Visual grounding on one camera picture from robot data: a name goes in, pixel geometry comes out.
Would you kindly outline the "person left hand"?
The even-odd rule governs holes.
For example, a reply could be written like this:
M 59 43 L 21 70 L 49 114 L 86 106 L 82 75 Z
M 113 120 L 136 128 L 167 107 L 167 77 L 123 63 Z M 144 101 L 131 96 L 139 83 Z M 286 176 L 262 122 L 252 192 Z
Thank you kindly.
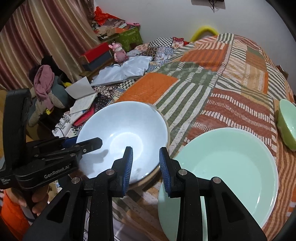
M 46 185 L 40 188 L 38 191 L 36 191 L 32 195 L 32 202 L 34 202 L 32 212 L 34 214 L 40 215 L 40 213 L 48 205 L 48 199 L 49 199 L 48 188 L 49 188 L 49 185 Z M 22 197 L 19 190 L 15 188 L 10 188 L 6 190 L 6 193 L 12 202 L 19 204 L 21 207 L 27 207 L 27 203 L 24 197 Z

